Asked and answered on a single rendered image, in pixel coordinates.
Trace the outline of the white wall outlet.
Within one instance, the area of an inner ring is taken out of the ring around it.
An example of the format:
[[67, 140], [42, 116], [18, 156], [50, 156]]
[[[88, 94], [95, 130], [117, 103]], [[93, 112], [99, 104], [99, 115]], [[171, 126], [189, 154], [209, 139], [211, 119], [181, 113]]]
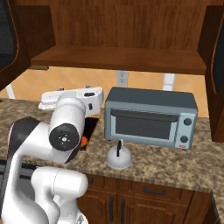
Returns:
[[119, 70], [116, 75], [116, 85], [117, 86], [128, 86], [128, 72]]

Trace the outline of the brown wooden wall cabinet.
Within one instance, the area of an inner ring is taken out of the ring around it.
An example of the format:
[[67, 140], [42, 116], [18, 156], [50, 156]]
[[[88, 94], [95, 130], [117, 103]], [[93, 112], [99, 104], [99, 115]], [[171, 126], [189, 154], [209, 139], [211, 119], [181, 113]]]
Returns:
[[210, 0], [17, 0], [47, 10], [52, 43], [33, 65], [203, 74], [198, 53]]

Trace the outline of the white wall plate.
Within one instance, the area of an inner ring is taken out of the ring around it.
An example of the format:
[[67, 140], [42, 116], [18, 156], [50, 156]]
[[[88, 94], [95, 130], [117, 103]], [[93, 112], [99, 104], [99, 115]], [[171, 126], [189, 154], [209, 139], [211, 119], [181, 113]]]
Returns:
[[175, 81], [174, 73], [165, 73], [163, 77], [163, 90], [172, 91]]
[[9, 84], [6, 88], [7, 95], [10, 99], [15, 99], [16, 96], [14, 94], [14, 90], [11, 84]]

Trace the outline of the grey toaster oven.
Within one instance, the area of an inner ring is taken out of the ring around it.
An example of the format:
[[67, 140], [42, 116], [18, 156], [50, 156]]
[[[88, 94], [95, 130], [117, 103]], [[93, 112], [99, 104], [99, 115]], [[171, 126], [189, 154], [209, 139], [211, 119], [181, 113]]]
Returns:
[[[178, 115], [175, 136], [169, 141], [162, 139], [135, 138], [133, 136], [117, 136], [111, 127], [111, 109], [126, 109], [145, 112]], [[186, 92], [112, 87], [105, 101], [104, 136], [108, 140], [120, 140], [136, 144], [158, 145], [188, 150], [192, 146], [193, 134], [198, 117], [198, 107], [193, 94]], [[190, 118], [192, 124], [184, 125], [184, 120]], [[186, 143], [180, 138], [188, 137]]]

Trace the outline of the wooden cabinet door, dark glass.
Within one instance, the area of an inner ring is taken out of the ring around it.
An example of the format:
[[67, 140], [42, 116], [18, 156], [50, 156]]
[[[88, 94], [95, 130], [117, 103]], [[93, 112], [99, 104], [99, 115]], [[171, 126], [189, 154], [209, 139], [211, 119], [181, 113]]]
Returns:
[[224, 0], [206, 7], [198, 53], [206, 64], [206, 97], [211, 138], [224, 143]]
[[0, 0], [0, 91], [30, 65], [16, 0]]

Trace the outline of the brown wooden cupboard door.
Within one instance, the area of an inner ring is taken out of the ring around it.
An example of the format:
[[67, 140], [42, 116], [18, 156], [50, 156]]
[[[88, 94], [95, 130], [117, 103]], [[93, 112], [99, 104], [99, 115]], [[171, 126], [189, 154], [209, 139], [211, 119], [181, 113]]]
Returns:
[[[109, 198], [114, 197], [114, 221], [109, 218]], [[80, 211], [87, 217], [88, 224], [116, 224], [117, 196], [115, 192], [88, 189], [77, 199]]]
[[121, 224], [121, 201], [125, 199], [124, 224], [183, 224], [186, 206], [118, 194], [119, 224]]

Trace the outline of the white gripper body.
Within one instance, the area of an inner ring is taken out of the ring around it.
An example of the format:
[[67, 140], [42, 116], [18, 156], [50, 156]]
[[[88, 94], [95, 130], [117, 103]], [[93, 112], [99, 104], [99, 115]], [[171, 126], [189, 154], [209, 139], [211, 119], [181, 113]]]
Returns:
[[38, 108], [41, 110], [55, 110], [59, 106], [69, 104], [77, 96], [75, 90], [59, 90], [42, 94]]

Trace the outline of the brown wooden drawer front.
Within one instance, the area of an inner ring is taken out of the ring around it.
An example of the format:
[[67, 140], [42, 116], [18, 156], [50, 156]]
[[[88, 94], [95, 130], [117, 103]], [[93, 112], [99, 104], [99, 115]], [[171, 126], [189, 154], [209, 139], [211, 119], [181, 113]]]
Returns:
[[88, 184], [92, 188], [107, 189], [114, 192], [116, 190], [116, 180], [111, 177], [88, 174], [87, 179], [94, 178], [93, 184]]
[[[145, 193], [145, 192], [143, 192], [144, 186], [146, 186], [148, 189], [151, 189], [154, 191], [162, 191], [163, 189], [165, 189], [166, 196]], [[180, 203], [180, 204], [187, 204], [193, 195], [192, 190], [170, 187], [167, 185], [153, 185], [153, 184], [149, 184], [149, 183], [136, 182], [136, 181], [132, 182], [131, 191], [135, 195], [144, 196], [146, 198], [155, 198], [155, 199], [160, 199], [160, 200], [176, 201], [177, 203]]]

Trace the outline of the dark glass toaster oven door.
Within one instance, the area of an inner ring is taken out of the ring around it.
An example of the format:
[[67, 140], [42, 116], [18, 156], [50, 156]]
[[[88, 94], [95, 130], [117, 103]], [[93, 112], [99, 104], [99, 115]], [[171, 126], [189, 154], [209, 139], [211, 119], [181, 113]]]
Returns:
[[113, 119], [111, 129], [119, 137], [162, 139], [165, 141], [174, 138], [178, 122], [154, 121], [112, 115], [111, 118]]

